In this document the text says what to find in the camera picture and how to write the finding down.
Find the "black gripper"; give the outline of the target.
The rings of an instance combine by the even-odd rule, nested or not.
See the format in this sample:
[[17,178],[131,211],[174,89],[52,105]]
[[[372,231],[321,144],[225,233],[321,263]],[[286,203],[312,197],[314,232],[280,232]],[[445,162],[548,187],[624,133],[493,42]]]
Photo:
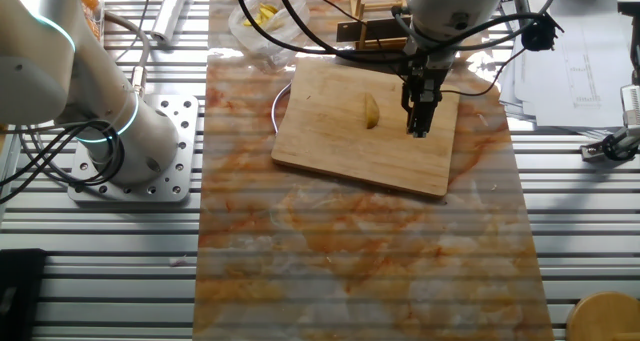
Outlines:
[[[431,128],[436,109],[435,99],[442,98],[441,86],[449,73],[447,66],[428,66],[425,60],[406,61],[402,64],[405,81],[402,86],[401,106],[410,121],[410,133],[414,138],[425,138]],[[418,94],[430,90],[434,94],[414,94],[415,85],[421,86]]]

